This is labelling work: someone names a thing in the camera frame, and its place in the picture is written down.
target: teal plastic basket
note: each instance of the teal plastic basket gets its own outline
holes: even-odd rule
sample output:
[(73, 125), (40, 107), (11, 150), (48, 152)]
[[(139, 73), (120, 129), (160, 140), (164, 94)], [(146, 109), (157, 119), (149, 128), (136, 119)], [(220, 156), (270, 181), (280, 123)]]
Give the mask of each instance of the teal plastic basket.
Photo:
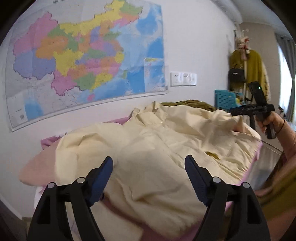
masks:
[(236, 94), (227, 90), (215, 90), (215, 107), (229, 111), (230, 108), (240, 106), (237, 104)]

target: person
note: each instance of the person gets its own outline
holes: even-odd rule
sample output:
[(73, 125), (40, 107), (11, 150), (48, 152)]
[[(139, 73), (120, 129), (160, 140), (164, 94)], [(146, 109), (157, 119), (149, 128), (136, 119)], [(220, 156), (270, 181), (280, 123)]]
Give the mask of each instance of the person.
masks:
[(296, 240), (296, 134), (275, 112), (257, 123), (262, 132), (266, 131), (266, 125), (273, 123), (287, 161), (255, 194), (267, 220), (271, 240)]

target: folded olive cloth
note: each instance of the folded olive cloth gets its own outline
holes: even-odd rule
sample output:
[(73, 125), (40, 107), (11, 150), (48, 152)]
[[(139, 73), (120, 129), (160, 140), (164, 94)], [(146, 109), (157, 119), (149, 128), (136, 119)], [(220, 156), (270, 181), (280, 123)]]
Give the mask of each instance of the folded olive cloth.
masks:
[(213, 107), (212, 105), (203, 102), (203, 101), (199, 101), (199, 100), (183, 100), (183, 101), (178, 101), (178, 102), (163, 102), (161, 103), (164, 106), (177, 106), (177, 105), (188, 105), (194, 108), (201, 108), (204, 110), (208, 110), (208, 111), (215, 111), (216, 108)]

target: gray curtain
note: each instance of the gray curtain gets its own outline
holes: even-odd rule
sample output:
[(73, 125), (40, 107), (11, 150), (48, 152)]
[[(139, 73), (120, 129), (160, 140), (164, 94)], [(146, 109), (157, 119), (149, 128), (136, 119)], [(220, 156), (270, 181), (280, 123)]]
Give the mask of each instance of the gray curtain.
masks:
[(292, 90), (291, 97), (288, 106), (288, 111), (286, 113), (287, 121), (293, 120), (294, 108), (295, 108), (295, 74), (296, 74), (296, 50), (295, 50), (295, 42), (291, 39), (284, 38), (278, 34), (276, 34), (276, 40), (281, 47), (283, 54), (286, 58), (290, 74), (292, 77)]

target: sheer white curtain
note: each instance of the sheer white curtain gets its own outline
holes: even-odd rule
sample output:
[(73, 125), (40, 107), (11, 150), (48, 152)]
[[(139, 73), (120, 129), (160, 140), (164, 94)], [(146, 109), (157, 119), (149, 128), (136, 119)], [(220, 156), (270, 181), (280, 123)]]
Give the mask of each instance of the sheer white curtain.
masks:
[(279, 61), (281, 66), (281, 91), (279, 98), (279, 105), (284, 109), (285, 112), (288, 110), (291, 88), (292, 88), (292, 78), (290, 70), (286, 61), (286, 58), (278, 45), (279, 49)]

